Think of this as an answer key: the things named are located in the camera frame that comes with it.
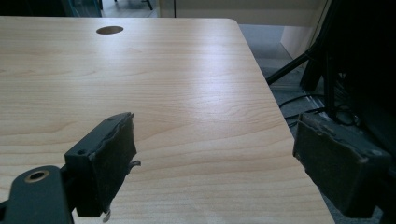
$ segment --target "light wood tabletop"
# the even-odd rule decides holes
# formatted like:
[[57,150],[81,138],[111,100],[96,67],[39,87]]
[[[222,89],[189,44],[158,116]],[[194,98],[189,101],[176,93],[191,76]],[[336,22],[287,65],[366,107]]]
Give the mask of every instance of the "light wood tabletop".
[[333,223],[235,21],[0,17],[0,201],[128,111],[142,166],[109,223]]

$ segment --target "floor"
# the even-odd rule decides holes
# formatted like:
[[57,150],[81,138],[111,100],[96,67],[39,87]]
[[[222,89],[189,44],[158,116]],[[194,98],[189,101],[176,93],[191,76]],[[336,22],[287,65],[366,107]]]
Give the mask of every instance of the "floor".
[[[118,2],[114,2],[114,0],[103,0],[104,9],[102,15],[103,17],[116,18],[156,18],[156,0],[150,0],[150,2],[154,7],[153,10],[149,10],[148,4],[140,0],[118,0]],[[280,43],[283,33],[282,26],[240,24],[240,28],[253,52],[257,64],[262,70],[263,80],[291,61],[291,57]],[[323,93],[320,83],[314,92],[305,92],[300,89],[299,81],[303,72],[304,69],[302,67],[296,68],[271,85],[271,91],[279,105],[296,96],[308,93]],[[285,105],[281,108],[281,111],[284,117],[287,117],[321,106],[323,106],[323,103],[319,98],[305,97],[297,102]],[[295,136],[296,126],[290,127],[290,131]],[[325,196],[323,198],[336,224],[378,223],[381,217],[381,211],[379,209],[375,210],[373,218],[354,219],[344,217]]]

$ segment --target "chair leg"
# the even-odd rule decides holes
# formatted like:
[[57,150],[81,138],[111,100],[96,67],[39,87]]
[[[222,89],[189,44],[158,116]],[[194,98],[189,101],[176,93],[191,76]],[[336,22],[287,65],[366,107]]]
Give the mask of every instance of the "chair leg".
[[150,1],[149,1],[149,0],[144,0],[144,1],[142,1],[142,2],[147,2],[147,3],[148,3],[148,7],[149,7],[149,9],[150,9],[150,10],[152,10],[152,5],[151,5],[151,3],[150,3]]

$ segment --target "black plastic part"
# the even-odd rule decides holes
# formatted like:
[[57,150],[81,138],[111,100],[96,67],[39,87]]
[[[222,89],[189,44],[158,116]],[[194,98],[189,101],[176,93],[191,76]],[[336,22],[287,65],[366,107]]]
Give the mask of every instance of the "black plastic part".
[[344,215],[372,215],[379,179],[387,176],[391,155],[370,138],[319,115],[302,114],[293,155]]
[[60,169],[42,166],[19,175],[11,186],[4,222],[73,223]]
[[136,154],[131,113],[105,119],[64,154],[67,173],[77,181],[80,217],[107,213],[129,174]]

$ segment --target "desk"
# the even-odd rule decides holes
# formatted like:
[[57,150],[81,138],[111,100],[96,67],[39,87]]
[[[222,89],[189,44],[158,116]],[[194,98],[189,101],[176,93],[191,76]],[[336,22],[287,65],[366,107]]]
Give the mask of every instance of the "desk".
[[333,223],[235,21],[0,17],[0,64],[0,201],[132,111],[111,223]]

